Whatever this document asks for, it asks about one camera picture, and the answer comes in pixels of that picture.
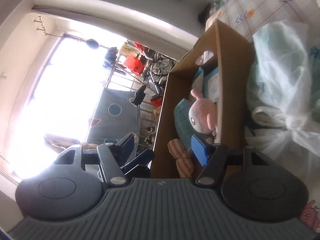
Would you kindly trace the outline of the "white tied plastic bag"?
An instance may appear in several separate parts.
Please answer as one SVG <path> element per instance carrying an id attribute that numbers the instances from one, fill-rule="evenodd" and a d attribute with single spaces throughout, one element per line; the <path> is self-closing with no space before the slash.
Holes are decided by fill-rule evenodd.
<path id="1" fill-rule="evenodd" d="M 253 35 L 246 99 L 250 146 L 303 180 L 319 180 L 319 29 L 272 22 Z"/>

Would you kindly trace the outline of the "wheelchair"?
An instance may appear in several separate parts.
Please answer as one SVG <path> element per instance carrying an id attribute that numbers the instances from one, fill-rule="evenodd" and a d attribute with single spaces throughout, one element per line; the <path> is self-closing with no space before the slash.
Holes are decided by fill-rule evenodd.
<path id="1" fill-rule="evenodd" d="M 156 94 L 162 94 L 167 77 L 175 64 L 174 59 L 155 52 L 153 58 L 148 59 L 143 70 L 143 83 L 149 89 L 154 89 Z"/>

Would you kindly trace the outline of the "red crate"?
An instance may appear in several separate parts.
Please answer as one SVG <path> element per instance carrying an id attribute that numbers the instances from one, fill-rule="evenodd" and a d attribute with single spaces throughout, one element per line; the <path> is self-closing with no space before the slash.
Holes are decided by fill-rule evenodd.
<path id="1" fill-rule="evenodd" d="M 129 68 L 133 74 L 139 76 L 143 73 L 145 64 L 143 64 L 135 55 L 129 55 L 124 61 L 124 66 Z"/>

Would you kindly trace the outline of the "grey patterned cushion cover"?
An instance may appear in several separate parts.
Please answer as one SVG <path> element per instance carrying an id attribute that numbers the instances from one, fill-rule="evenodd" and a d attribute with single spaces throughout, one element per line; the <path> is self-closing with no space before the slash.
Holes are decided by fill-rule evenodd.
<path id="1" fill-rule="evenodd" d="M 95 110 L 87 142 L 103 144 L 119 142 L 125 135 L 133 133 L 135 146 L 130 158 L 135 157 L 140 132 L 140 108 L 131 101 L 134 92 L 105 88 Z"/>

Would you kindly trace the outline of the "teal towel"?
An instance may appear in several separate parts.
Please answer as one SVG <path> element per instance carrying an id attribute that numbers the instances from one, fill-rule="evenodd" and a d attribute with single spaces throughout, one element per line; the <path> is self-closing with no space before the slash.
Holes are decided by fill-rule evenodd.
<path id="1" fill-rule="evenodd" d="M 202 135 L 192 128 L 189 121 L 189 109 L 191 104 L 188 100 L 182 99 L 177 106 L 174 108 L 174 121 L 175 128 L 179 139 L 181 140 L 185 149 L 191 151 L 191 137 L 197 135 L 202 137 Z"/>

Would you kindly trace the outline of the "black cloth pile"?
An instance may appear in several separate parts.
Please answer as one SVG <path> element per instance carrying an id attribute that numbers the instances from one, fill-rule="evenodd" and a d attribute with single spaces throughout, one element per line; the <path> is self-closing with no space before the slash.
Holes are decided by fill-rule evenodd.
<path id="1" fill-rule="evenodd" d="M 198 14 L 197 19 L 201 25 L 206 25 L 208 18 L 210 17 L 211 4 L 210 2 L 204 7 L 204 9 Z"/>

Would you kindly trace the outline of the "blue bandage box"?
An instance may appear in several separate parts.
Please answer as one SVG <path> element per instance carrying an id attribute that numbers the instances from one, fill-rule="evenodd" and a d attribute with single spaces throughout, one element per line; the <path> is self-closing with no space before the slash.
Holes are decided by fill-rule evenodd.
<path id="1" fill-rule="evenodd" d="M 204 77 L 204 97 L 217 105 L 219 100 L 219 68 Z"/>

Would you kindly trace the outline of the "white cotton swab bag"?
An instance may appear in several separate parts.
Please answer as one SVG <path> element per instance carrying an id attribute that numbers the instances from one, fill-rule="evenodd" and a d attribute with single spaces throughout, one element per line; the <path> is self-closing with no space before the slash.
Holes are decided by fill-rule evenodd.
<path id="1" fill-rule="evenodd" d="M 193 85 L 202 85 L 203 83 L 203 69 L 200 67 L 193 78 Z"/>

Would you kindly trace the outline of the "pink plush toy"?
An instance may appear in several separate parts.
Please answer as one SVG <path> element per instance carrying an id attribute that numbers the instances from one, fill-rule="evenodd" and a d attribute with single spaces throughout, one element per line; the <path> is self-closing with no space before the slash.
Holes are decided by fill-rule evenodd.
<path id="1" fill-rule="evenodd" d="M 202 94 L 191 90 L 191 95 L 196 101 L 189 109 L 189 121 L 193 129 L 198 133 L 214 133 L 217 125 L 217 106 L 211 100 L 203 98 Z"/>

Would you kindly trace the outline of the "brown cardboard box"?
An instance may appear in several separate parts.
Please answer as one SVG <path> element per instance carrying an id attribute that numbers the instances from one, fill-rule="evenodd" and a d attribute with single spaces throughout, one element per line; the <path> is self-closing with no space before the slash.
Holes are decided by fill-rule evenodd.
<path id="1" fill-rule="evenodd" d="M 168 75 L 151 164 L 153 179 L 175 179 L 178 171 L 167 143 L 177 138 L 174 108 L 191 91 L 193 78 L 199 69 L 195 63 L 205 51 L 214 56 L 205 69 L 219 68 L 219 101 L 217 117 L 217 142 L 231 149 L 242 149 L 247 111 L 246 84 L 254 61 L 254 51 L 247 39 L 227 24 L 216 21 L 198 39 L 191 51 L 184 55 Z"/>

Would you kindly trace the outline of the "orange striped cloth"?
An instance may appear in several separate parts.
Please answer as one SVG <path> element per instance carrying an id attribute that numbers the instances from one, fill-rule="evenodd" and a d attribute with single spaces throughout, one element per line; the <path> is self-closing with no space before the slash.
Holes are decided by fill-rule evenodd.
<path id="1" fill-rule="evenodd" d="M 184 148 L 180 139 L 168 142 L 168 151 L 175 158 L 176 167 L 180 178 L 191 178 L 194 165 L 189 152 Z"/>

